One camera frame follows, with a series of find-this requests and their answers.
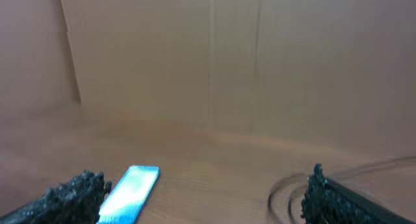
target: wooden table surface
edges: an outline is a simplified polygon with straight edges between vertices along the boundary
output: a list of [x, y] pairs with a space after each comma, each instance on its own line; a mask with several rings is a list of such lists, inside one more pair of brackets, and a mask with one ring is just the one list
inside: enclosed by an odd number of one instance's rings
[[[139, 223], [270, 223], [270, 187], [291, 173], [329, 174], [371, 155], [180, 123], [96, 123], [71, 106], [0, 122], [0, 214], [84, 169], [117, 182], [133, 164], [161, 167]], [[284, 202], [276, 204], [277, 208]]]

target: wall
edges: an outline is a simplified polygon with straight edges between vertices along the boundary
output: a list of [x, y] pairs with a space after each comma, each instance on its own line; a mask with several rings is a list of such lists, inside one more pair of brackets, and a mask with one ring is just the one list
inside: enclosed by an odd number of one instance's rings
[[0, 116], [21, 116], [76, 99], [59, 0], [0, 0]]
[[416, 142], [412, 0], [62, 0], [91, 113], [348, 147]]

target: blue object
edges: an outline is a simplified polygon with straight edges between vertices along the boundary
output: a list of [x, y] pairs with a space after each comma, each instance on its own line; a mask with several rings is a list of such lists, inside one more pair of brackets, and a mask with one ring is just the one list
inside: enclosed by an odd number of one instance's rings
[[158, 176], [158, 167], [131, 166], [99, 209], [97, 224], [133, 224]]

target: wire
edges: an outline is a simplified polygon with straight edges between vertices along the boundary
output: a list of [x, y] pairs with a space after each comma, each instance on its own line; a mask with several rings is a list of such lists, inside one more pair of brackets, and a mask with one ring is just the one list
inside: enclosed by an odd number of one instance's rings
[[[330, 178], [343, 180], [343, 179], [347, 179], [350, 177], [356, 177], [359, 175], [366, 175], [368, 173], [374, 173], [376, 171], [388, 171], [391, 169], [405, 168], [405, 167], [411, 167], [411, 166], [416, 166], [416, 156], [404, 156], [404, 157], [399, 157], [399, 158], [395, 158], [392, 160], [386, 160], [386, 161], [367, 164], [367, 165], [360, 166], [355, 169], [349, 169], [346, 171], [333, 174], [330, 176]], [[275, 183], [275, 185], [273, 185], [270, 191], [270, 194], [268, 196], [268, 199], [267, 199], [267, 210], [268, 210], [268, 215], [276, 224], [284, 224], [284, 222], [282, 222], [282, 220], [279, 218], [279, 216], [277, 215], [277, 213], [272, 207], [273, 198], [276, 196], [276, 194], [280, 193], [283, 188], [286, 188], [295, 183], [299, 183], [299, 182], [303, 183], [302, 185], [298, 186], [291, 192], [289, 196], [289, 202], [287, 204], [287, 214], [289, 215], [289, 219], [291, 223], [295, 224], [296, 222], [292, 214], [292, 200], [297, 198], [297, 196], [302, 193], [301, 191], [305, 192], [307, 188], [305, 179], [309, 178], [310, 176], [311, 175], [307, 176], [306, 174], [303, 174], [303, 173], [297, 173], [297, 174], [291, 175], [290, 177], [283, 178], [279, 180], [277, 183]]]

